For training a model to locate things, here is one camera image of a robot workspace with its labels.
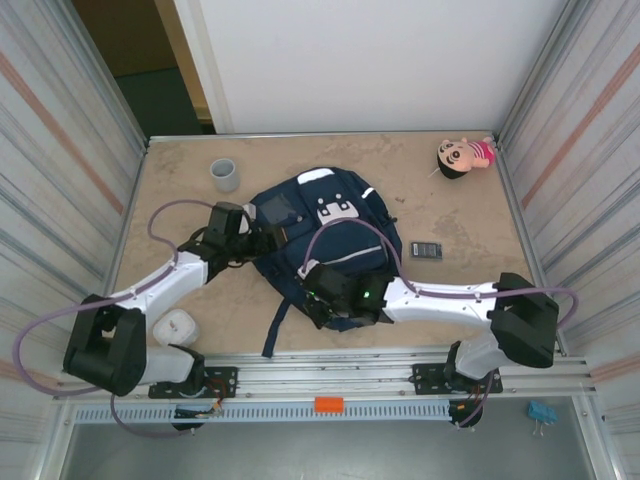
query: plush doll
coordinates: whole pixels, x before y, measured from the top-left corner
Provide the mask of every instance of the plush doll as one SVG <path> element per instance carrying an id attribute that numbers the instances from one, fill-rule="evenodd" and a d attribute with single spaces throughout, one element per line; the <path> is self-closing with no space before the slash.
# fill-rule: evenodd
<path id="1" fill-rule="evenodd" d="M 472 168 L 487 168 L 495 159 L 491 137 L 485 137 L 481 142 L 467 142 L 466 138 L 460 142 L 445 140 L 438 147 L 440 171 L 451 179 L 463 176 Z"/>

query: white wall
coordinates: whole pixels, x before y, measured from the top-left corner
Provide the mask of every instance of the white wall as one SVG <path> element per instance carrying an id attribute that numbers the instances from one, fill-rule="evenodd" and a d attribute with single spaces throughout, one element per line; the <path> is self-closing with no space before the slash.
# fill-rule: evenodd
<path id="1" fill-rule="evenodd" d="M 175 0 L 219 132 L 496 129 L 565 0 Z"/>

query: orange tag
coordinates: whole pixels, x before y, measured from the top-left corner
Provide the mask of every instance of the orange tag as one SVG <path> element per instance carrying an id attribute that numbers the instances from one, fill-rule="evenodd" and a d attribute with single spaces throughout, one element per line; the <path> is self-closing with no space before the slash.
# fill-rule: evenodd
<path id="1" fill-rule="evenodd" d="M 316 397 L 314 410 L 316 413 L 344 413 L 344 398 Z"/>

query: white cup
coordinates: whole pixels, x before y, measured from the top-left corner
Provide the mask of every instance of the white cup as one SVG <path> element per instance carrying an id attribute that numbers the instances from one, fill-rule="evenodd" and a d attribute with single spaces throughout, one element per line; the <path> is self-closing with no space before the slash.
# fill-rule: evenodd
<path id="1" fill-rule="evenodd" d="M 230 158 L 219 158 L 211 164 L 210 171 L 216 188 L 221 192 L 233 192 L 240 186 L 238 169 Z"/>

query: tabletop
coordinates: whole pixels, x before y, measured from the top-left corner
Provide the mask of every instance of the tabletop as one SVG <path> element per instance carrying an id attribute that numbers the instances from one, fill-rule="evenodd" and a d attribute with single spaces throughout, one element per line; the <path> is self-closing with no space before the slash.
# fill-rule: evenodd
<path id="1" fill-rule="evenodd" d="M 117 289 L 148 275 L 169 258 L 165 245 L 146 233 L 150 215 L 181 198 L 210 203 L 248 202 L 254 195 L 300 172 L 318 166 L 354 170 L 376 188 L 404 243 L 403 265 L 409 278 L 428 283 L 473 284 L 497 281 L 501 272 L 529 278 L 529 270 L 495 166 L 474 169 L 449 180 L 437 168 L 436 149 L 445 139 L 482 139 L 487 132 L 313 135 L 225 138 L 202 136 L 152 143 L 144 161 L 139 190 Z M 228 157 L 240 174 L 240 187 L 216 191 L 211 163 Z M 205 226 L 209 209 L 178 205 L 164 211 L 155 231 L 176 244 Z M 442 244 L 442 260 L 409 256 L 412 241 Z M 175 307 L 187 311 L 200 327 L 192 346 L 203 354 L 262 351 L 282 297 L 251 265 L 227 269 Z M 435 321 L 378 324 L 338 333 L 317 330 L 290 308 L 278 336 L 276 352 L 355 347 L 449 345 L 476 335 L 474 329 Z"/>

